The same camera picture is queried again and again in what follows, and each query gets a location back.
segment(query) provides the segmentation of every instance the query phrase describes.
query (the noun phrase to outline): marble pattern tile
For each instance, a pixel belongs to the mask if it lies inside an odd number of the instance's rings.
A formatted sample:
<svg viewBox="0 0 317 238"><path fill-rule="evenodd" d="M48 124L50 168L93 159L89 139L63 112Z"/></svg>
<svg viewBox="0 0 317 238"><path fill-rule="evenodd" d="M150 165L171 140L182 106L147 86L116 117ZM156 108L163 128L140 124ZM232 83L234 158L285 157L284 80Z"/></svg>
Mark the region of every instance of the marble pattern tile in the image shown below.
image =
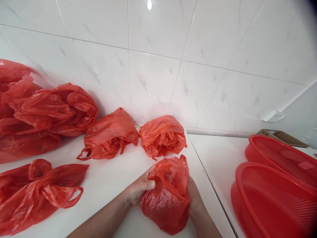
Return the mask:
<svg viewBox="0 0 317 238"><path fill-rule="evenodd" d="M66 36L55 0L1 0L0 24Z"/></svg>
<svg viewBox="0 0 317 238"><path fill-rule="evenodd" d="M183 126L196 127L225 71L183 61L169 114Z"/></svg>
<svg viewBox="0 0 317 238"><path fill-rule="evenodd" d="M70 42L85 89L99 108L99 117L118 107L131 114L129 50L73 39Z"/></svg>
<svg viewBox="0 0 317 238"><path fill-rule="evenodd" d="M1 29L14 48L19 62L42 75L35 78L37 84L45 88L64 83L84 86L67 38L9 26L2 26Z"/></svg>
<svg viewBox="0 0 317 238"><path fill-rule="evenodd" d="M127 0L57 0L71 38L128 49Z"/></svg>
<svg viewBox="0 0 317 238"><path fill-rule="evenodd" d="M10 43L7 41L5 35L0 28L0 59L7 59L10 61L18 61L14 49L11 47Z"/></svg>
<svg viewBox="0 0 317 238"><path fill-rule="evenodd" d="M317 29L294 2L263 3L229 69L305 85L317 76Z"/></svg>
<svg viewBox="0 0 317 238"><path fill-rule="evenodd" d="M197 128L257 133L262 119L279 110L304 86L229 71L225 73Z"/></svg>
<svg viewBox="0 0 317 238"><path fill-rule="evenodd" d="M197 0L132 0L130 49L181 59Z"/></svg>
<svg viewBox="0 0 317 238"><path fill-rule="evenodd" d="M184 60L227 68L264 0L199 0Z"/></svg>
<svg viewBox="0 0 317 238"><path fill-rule="evenodd" d="M167 115L181 61L130 51L132 118L148 122Z"/></svg>

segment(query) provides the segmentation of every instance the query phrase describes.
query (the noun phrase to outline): pile of plastic bags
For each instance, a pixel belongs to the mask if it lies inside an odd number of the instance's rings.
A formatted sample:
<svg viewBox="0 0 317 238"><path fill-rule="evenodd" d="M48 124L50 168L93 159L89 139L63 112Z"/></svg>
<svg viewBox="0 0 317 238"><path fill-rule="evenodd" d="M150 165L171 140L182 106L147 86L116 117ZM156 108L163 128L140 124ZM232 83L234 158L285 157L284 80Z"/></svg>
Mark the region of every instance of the pile of plastic bags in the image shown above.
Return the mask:
<svg viewBox="0 0 317 238"><path fill-rule="evenodd" d="M140 127L141 146L145 153L155 157L179 154L187 148L184 128L173 116L165 115L149 121Z"/></svg>
<svg viewBox="0 0 317 238"><path fill-rule="evenodd" d="M32 164L0 174L0 236L15 235L48 218L58 208L79 201L89 165L69 164L52 169L50 162ZM74 193L80 193L71 200Z"/></svg>
<svg viewBox="0 0 317 238"><path fill-rule="evenodd" d="M43 89L31 73L0 59L0 164L54 150L60 135L78 136L97 119L97 106L81 87Z"/></svg>
<svg viewBox="0 0 317 238"><path fill-rule="evenodd" d="M164 158L155 164L148 180L156 187L141 197L141 210L170 235L182 231L189 217L189 170L186 157Z"/></svg>

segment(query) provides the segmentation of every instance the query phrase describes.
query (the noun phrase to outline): wall outlet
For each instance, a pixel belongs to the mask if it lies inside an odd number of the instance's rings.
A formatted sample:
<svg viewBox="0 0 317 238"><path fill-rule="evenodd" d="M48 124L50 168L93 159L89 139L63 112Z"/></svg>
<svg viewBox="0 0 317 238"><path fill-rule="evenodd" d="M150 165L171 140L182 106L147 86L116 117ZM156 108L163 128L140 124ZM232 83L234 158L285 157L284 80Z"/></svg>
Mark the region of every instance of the wall outlet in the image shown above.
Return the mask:
<svg viewBox="0 0 317 238"><path fill-rule="evenodd" d="M286 113L279 111L271 111L264 119L265 122L277 123L286 117Z"/></svg>

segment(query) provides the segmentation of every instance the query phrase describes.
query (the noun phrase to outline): mesh basket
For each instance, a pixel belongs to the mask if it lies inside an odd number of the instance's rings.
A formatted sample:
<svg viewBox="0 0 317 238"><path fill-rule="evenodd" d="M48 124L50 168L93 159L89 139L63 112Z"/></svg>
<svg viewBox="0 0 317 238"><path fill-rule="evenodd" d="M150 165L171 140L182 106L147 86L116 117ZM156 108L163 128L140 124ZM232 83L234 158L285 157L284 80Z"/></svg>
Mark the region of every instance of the mesh basket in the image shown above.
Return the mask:
<svg viewBox="0 0 317 238"><path fill-rule="evenodd" d="M231 200L249 238L311 237L317 193L278 170L258 163L238 166Z"/></svg>
<svg viewBox="0 0 317 238"><path fill-rule="evenodd" d="M317 191L317 160L278 140L252 135L245 149L248 161L268 165L306 183Z"/></svg>

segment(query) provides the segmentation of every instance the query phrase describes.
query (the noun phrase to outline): red plastic bag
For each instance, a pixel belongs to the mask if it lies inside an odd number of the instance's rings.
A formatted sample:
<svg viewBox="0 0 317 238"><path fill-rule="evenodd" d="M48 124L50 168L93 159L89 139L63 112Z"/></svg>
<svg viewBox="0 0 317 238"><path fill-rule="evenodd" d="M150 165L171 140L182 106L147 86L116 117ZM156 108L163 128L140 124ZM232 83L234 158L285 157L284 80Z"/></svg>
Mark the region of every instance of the red plastic bag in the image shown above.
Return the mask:
<svg viewBox="0 0 317 238"><path fill-rule="evenodd" d="M0 164L55 150L60 145L57 134L39 131L29 135L0 135Z"/></svg>
<svg viewBox="0 0 317 238"><path fill-rule="evenodd" d="M141 210L158 227L170 235L182 231L189 217L189 170L186 157L164 158L150 172L153 190L141 197Z"/></svg>
<svg viewBox="0 0 317 238"><path fill-rule="evenodd" d="M85 90L71 83L53 89L41 89L32 96L9 103L14 117L59 135L74 137L97 119L97 106Z"/></svg>
<svg viewBox="0 0 317 238"><path fill-rule="evenodd" d="M7 105L15 98L27 98L39 89L42 87L33 83L31 76L25 76L18 82L8 84L8 90L0 94L1 105Z"/></svg>
<svg viewBox="0 0 317 238"><path fill-rule="evenodd" d="M0 59L0 84L17 82L31 72L32 69L23 64Z"/></svg>
<svg viewBox="0 0 317 238"><path fill-rule="evenodd" d="M89 165L62 165L41 173L42 163L47 168L49 162L33 161L29 166L32 176L29 180L35 181L22 187L0 205L0 236L15 235L48 218L58 208L69 208L79 201L83 193L79 185ZM80 191L79 195L70 200L77 190Z"/></svg>
<svg viewBox="0 0 317 238"><path fill-rule="evenodd" d="M184 128L173 116L165 115L149 121L140 127L141 146L145 153L154 157L179 154L187 148Z"/></svg>
<svg viewBox="0 0 317 238"><path fill-rule="evenodd" d="M119 148L122 154L126 145L132 143L137 146L138 139L138 131L134 127L131 116L119 107L86 130L85 148L77 159L112 159ZM87 156L81 158L84 152L87 152Z"/></svg>
<svg viewBox="0 0 317 238"><path fill-rule="evenodd" d="M0 174L0 205L25 185L42 177L52 169L50 162L37 159L32 164L8 170Z"/></svg>

